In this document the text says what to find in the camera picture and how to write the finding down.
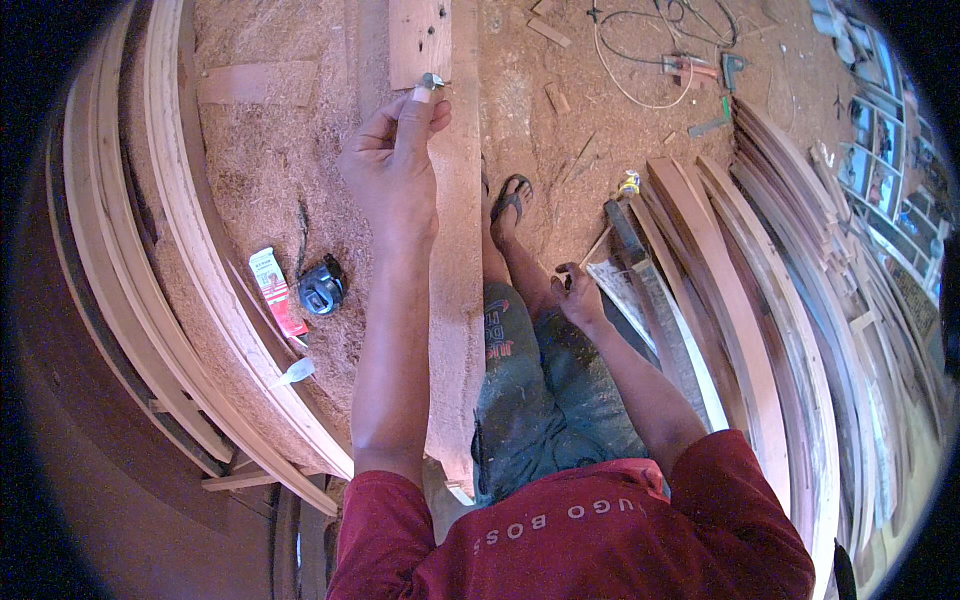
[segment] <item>black tape measure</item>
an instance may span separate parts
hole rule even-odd
[[[300,276],[298,288],[303,308],[315,315],[328,315],[340,308],[347,281],[340,263],[333,254],[327,254],[324,262]]]

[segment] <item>person's right hand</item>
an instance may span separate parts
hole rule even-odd
[[[554,300],[563,310],[567,319],[580,327],[592,338],[598,327],[610,324],[603,312],[603,300],[600,288],[593,277],[581,269],[575,262],[567,262],[557,267],[557,273],[570,275],[570,289],[557,276],[550,278],[550,290]]]
[[[443,91],[417,87],[381,107],[347,141],[337,168],[381,256],[429,254],[437,236],[437,180],[427,139],[450,124]]]

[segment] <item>dusty shorts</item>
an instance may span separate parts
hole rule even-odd
[[[597,349],[559,312],[530,322],[516,290],[484,285],[487,371],[475,414],[473,483],[490,506],[567,468],[648,458]]]

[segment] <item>red t-shirt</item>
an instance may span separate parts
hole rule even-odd
[[[361,473],[327,598],[809,598],[813,562],[743,434],[688,448],[672,502],[661,482],[649,459],[554,473],[438,546],[417,486]]]

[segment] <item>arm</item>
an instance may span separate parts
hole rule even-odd
[[[387,470],[418,487],[430,408],[430,251],[438,228],[426,143],[450,123],[442,94],[417,88],[381,108],[337,159],[373,233],[367,331],[350,409],[356,474]]]
[[[707,431],[677,388],[637,354],[607,320],[596,282],[574,263],[557,267],[557,272],[569,273],[572,285],[567,291],[553,277],[555,300],[600,352],[636,433],[664,476],[669,477],[680,455]]]

